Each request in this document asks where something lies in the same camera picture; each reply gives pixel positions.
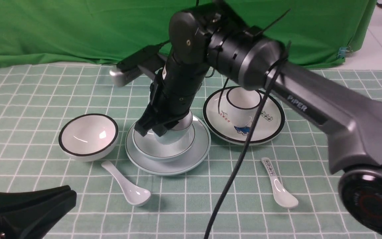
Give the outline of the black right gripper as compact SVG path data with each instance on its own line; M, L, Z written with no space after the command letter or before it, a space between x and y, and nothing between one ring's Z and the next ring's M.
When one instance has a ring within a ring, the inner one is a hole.
M189 112L197 91L209 70L206 63L187 64L169 55L150 89L150 103L135 124L142 137L152 130L161 137Z

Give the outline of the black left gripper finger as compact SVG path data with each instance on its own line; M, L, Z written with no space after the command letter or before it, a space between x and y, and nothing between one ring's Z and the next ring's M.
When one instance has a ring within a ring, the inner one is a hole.
M0 213L0 239L42 239L65 213Z
M70 186L34 192L0 192L0 213L65 213L76 206L77 193Z

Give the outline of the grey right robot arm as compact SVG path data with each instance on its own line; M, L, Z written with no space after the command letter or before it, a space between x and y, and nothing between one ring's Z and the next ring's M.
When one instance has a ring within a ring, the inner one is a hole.
M166 79L142 63L152 78L150 102L135 130L158 136L189 112L209 67L246 90L265 90L310 121L328 140L329 169L343 170L341 202L359 223L382 235L382 101L359 94L288 61L290 44L264 35L223 0L176 12L169 22L171 51Z

